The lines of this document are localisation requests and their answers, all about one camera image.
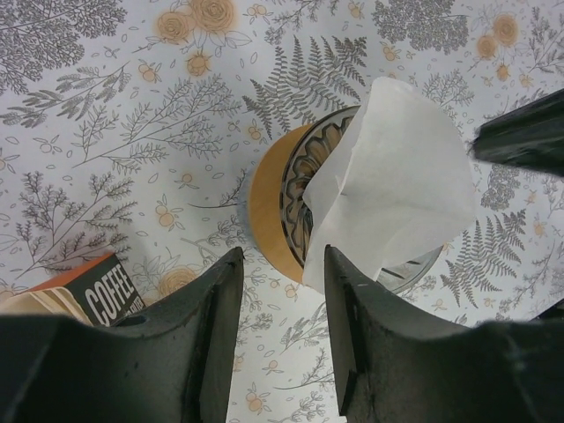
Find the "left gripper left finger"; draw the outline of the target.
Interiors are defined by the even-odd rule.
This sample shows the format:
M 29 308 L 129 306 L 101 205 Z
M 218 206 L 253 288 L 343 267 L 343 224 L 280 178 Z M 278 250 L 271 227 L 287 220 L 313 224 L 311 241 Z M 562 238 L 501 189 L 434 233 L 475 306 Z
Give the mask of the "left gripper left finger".
M 2 421 L 225 421 L 243 276 L 235 248 L 111 327 L 3 316 Z

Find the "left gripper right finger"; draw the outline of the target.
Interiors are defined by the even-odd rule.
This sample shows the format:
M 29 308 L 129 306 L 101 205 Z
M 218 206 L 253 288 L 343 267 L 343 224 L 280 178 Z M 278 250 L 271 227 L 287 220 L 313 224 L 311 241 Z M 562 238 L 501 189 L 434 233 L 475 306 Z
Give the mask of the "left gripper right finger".
M 560 422 L 563 323 L 468 328 L 324 251 L 338 411 L 350 422 Z

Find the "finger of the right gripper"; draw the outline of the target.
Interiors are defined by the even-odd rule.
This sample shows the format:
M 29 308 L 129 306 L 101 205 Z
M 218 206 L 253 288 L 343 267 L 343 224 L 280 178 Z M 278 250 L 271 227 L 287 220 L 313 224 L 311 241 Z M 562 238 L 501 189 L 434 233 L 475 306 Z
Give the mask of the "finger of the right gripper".
M 482 124 L 471 153 L 491 164 L 562 174 L 563 91 Z

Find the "coffee filter paper box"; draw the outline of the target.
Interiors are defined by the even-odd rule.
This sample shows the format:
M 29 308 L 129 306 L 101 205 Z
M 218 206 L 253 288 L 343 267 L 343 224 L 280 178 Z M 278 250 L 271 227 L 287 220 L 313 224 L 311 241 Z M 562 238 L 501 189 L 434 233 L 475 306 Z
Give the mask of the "coffee filter paper box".
M 145 308 L 114 253 L 66 271 L 1 303 L 2 315 L 66 315 L 91 326 L 112 326 Z

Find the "beige paper coffee filter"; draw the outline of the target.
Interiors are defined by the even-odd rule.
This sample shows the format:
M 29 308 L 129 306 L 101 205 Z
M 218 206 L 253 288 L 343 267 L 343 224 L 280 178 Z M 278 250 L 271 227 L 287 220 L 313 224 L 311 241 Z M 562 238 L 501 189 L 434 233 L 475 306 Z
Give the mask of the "beige paper coffee filter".
M 366 276 L 423 256 L 475 218 L 470 159 L 447 114 L 416 88 L 379 77 L 309 182 L 313 229 L 302 281 L 324 290 L 324 250 Z

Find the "wooden dripper ring holder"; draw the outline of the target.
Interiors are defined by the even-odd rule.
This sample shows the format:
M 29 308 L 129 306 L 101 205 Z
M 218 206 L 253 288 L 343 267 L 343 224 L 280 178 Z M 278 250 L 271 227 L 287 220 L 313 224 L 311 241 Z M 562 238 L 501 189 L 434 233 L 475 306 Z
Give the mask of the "wooden dripper ring holder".
M 251 178 L 247 202 L 250 232 L 259 252 L 274 269 L 297 283 L 301 282 L 303 269 L 286 242 L 279 196 L 286 164 L 310 128 L 308 124 L 291 130 L 268 149 Z

